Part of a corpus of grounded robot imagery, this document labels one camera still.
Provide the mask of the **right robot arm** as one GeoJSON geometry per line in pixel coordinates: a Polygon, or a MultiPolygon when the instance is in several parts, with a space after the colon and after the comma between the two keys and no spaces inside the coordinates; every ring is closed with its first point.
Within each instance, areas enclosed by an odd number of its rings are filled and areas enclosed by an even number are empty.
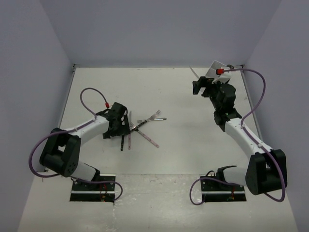
{"type": "Polygon", "coordinates": [[[193,81],[193,94],[204,88],[202,97],[210,99],[214,107],[214,121],[229,135],[248,157],[247,168],[230,165],[218,168],[216,186],[221,190],[231,185],[246,186],[253,195],[268,195],[287,187],[286,156],[281,149],[273,149],[257,137],[244,123],[234,107],[236,89],[229,83],[214,82],[212,78],[200,77],[193,81]]]}

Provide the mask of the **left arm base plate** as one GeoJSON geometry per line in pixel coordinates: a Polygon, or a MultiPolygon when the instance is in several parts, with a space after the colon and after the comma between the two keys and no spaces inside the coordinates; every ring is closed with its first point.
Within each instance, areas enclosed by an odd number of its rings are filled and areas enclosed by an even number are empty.
{"type": "Polygon", "coordinates": [[[114,203],[115,199],[115,184],[104,183],[104,184],[88,184],[73,181],[70,202],[109,202],[114,203]]]}

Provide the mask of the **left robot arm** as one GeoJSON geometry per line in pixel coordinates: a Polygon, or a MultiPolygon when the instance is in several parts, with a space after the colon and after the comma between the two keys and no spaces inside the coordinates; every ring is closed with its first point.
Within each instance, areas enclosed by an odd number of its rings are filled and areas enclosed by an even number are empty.
{"type": "Polygon", "coordinates": [[[100,134],[103,139],[130,134],[125,106],[115,102],[111,109],[96,113],[82,125],[68,130],[53,129],[39,162],[58,175],[81,179],[88,189],[95,190],[100,186],[100,171],[79,161],[79,156],[81,147],[100,134]]]}

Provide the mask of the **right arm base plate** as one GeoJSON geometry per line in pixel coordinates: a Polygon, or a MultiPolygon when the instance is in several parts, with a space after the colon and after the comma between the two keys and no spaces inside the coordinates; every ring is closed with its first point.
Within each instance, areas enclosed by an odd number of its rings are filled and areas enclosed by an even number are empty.
{"type": "Polygon", "coordinates": [[[245,202],[243,186],[230,186],[210,180],[200,180],[202,201],[205,203],[245,202]]]}

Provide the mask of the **black handled knife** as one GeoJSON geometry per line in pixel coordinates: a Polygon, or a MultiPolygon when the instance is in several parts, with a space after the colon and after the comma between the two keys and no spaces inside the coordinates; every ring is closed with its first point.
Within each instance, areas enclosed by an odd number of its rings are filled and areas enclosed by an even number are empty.
{"type": "Polygon", "coordinates": [[[124,150],[124,142],[125,142],[125,135],[122,135],[121,136],[121,151],[123,151],[124,150]]]}

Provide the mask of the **green handled knife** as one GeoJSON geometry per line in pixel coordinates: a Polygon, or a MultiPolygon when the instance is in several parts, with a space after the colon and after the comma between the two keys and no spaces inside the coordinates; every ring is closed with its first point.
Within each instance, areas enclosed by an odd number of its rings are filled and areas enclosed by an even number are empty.
{"type": "Polygon", "coordinates": [[[197,79],[199,79],[199,75],[194,71],[194,69],[193,69],[191,66],[189,66],[189,68],[190,68],[190,70],[192,71],[192,73],[194,74],[194,76],[195,76],[197,79]]]}

